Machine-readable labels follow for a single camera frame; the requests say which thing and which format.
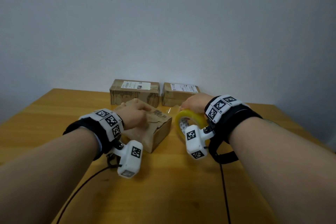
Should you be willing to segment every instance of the black wrist strap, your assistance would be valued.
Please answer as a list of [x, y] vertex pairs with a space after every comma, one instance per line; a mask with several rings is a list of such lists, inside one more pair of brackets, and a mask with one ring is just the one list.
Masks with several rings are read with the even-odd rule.
[[[208, 109], [210, 103], [215, 99], [213, 98], [209, 104], [206, 106], [205, 110]], [[231, 107], [225, 114], [222, 115], [221, 119], [217, 124], [212, 123], [208, 119], [208, 123], [210, 127], [214, 130], [215, 136], [210, 139], [209, 144], [209, 153], [213, 157], [213, 159], [220, 164], [228, 164], [238, 160], [237, 155], [234, 151], [225, 153], [225, 154], [217, 154], [217, 149], [222, 144], [222, 142], [226, 142], [229, 144], [229, 135], [230, 133], [244, 120], [251, 117], [262, 117], [251, 110], [249, 107], [245, 105], [237, 105]]]
[[63, 134], [65, 135], [67, 133], [70, 133], [78, 129], [79, 127], [85, 127], [94, 132], [101, 142], [102, 151], [95, 157], [94, 160], [100, 158], [103, 153], [107, 154], [112, 149], [112, 142], [110, 142], [107, 138], [106, 130], [102, 128], [98, 121], [95, 121], [91, 118], [84, 118], [75, 121], [66, 128]]

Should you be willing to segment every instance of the hand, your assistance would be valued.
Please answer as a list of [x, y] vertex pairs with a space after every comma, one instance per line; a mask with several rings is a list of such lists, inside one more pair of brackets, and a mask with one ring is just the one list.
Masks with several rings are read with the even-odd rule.
[[133, 104], [126, 106], [122, 103], [121, 108], [116, 111], [116, 114], [124, 122], [124, 130], [135, 128], [147, 122], [146, 111], [151, 111], [151, 107], [144, 103], [138, 103], [138, 99], [133, 100]]
[[198, 93], [184, 101], [179, 111], [182, 111], [184, 109], [190, 109], [195, 113], [204, 113], [204, 108], [211, 99], [213, 99], [213, 96], [205, 93]]

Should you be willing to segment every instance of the wooden table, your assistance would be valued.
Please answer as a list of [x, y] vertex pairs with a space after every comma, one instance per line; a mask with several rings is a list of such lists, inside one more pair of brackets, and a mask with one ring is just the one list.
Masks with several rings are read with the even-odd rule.
[[[320, 144], [274, 105], [250, 104], [264, 118]], [[0, 164], [62, 135], [79, 116], [114, 109], [109, 93], [53, 89], [0, 127]], [[159, 106], [163, 112], [169, 107]], [[223, 144], [222, 149], [230, 146]], [[106, 166], [93, 162], [80, 184]], [[223, 165], [232, 224], [277, 223], [239, 161]], [[219, 164], [209, 155], [193, 160], [175, 127], [152, 153], [142, 156], [140, 172], [124, 179], [106, 170], [71, 202], [61, 223], [227, 223]]]

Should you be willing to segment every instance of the yellow tape roll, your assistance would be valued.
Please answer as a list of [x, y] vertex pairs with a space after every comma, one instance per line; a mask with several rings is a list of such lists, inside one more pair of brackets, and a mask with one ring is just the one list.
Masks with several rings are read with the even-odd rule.
[[175, 126], [178, 134], [184, 139], [184, 129], [189, 126], [188, 120], [191, 119], [197, 124], [199, 128], [204, 128], [208, 125], [202, 113], [194, 113], [189, 109], [180, 111], [175, 117]]

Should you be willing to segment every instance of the wire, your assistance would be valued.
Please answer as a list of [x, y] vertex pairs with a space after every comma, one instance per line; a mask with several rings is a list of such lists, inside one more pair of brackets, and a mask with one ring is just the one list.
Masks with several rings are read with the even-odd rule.
[[222, 167], [222, 164], [220, 164], [219, 166], [220, 166], [220, 173], [222, 175], [222, 184], [223, 184], [223, 191], [224, 191], [224, 200], [225, 200], [227, 221], [228, 221], [229, 224], [231, 224], [229, 205], [228, 205], [228, 197], [226, 195], [226, 188], [225, 188], [225, 181], [224, 181], [224, 174], [223, 174], [223, 167]]
[[59, 215], [56, 224], [59, 224], [59, 222], [60, 222], [60, 220], [61, 220], [61, 218], [62, 218], [62, 216], [63, 216], [63, 214], [64, 214], [64, 212], [65, 212], [65, 210], [66, 210], [66, 208], [68, 207], [68, 205], [70, 204], [70, 202], [73, 200], [73, 198], [77, 195], [77, 193], [81, 190], [81, 188], [84, 187], [85, 184], [87, 184], [93, 177], [95, 177], [95, 176], [98, 175], [99, 173], [101, 173], [101, 172], [103, 172], [103, 171], [105, 171], [105, 170], [107, 170], [107, 169], [116, 168], [116, 167], [119, 167], [119, 165], [111, 165], [111, 164], [109, 164], [108, 167], [103, 168], [102, 170], [100, 170], [100, 171], [96, 172], [94, 175], [92, 175], [89, 179], [87, 179], [87, 180], [86, 180], [86, 181], [85, 181], [85, 182], [84, 182], [84, 183], [83, 183], [83, 184], [76, 190], [76, 192], [73, 193], [73, 195], [70, 197], [70, 199], [68, 200], [68, 202], [67, 202], [66, 205], [64, 206], [64, 208], [63, 208], [61, 214]]

